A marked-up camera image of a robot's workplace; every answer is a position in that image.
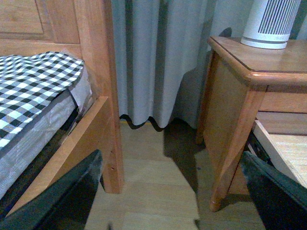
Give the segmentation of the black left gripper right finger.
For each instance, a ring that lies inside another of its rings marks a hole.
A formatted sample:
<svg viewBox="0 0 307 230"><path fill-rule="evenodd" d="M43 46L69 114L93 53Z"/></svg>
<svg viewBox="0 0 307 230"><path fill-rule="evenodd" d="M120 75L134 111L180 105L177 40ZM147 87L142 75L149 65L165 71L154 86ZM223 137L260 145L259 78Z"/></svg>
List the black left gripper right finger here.
<svg viewBox="0 0 307 230"><path fill-rule="evenodd" d="M240 165L247 188L267 230L307 228L307 189L249 151Z"/></svg>

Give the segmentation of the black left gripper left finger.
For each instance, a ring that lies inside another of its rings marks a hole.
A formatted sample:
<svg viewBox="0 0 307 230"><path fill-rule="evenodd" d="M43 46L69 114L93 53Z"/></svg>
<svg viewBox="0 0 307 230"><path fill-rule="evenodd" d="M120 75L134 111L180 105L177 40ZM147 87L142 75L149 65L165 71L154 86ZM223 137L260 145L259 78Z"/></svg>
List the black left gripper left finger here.
<svg viewBox="0 0 307 230"><path fill-rule="evenodd" d="M49 188L0 222L2 230L83 230L101 177L95 150Z"/></svg>

